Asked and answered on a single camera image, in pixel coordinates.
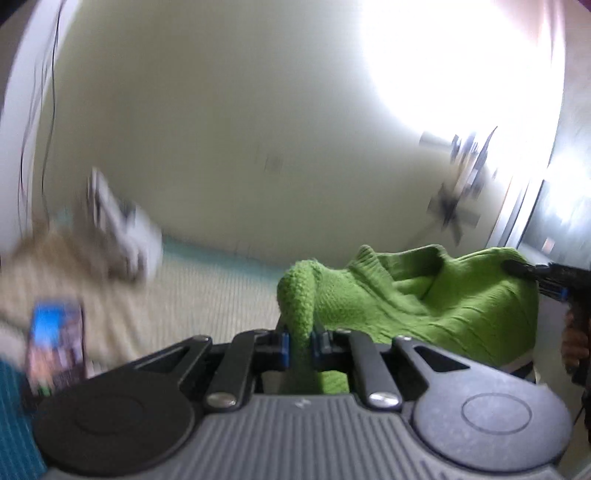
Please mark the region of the person's right hand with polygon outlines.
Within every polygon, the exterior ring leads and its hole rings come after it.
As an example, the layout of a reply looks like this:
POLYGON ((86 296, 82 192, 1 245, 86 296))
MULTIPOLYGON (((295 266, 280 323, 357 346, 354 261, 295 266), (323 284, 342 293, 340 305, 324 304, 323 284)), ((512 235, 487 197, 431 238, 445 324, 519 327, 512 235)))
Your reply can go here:
POLYGON ((565 328, 562 332, 560 353, 562 363, 569 375, 590 355, 590 321, 582 327, 575 311, 569 309, 565 315, 565 328))

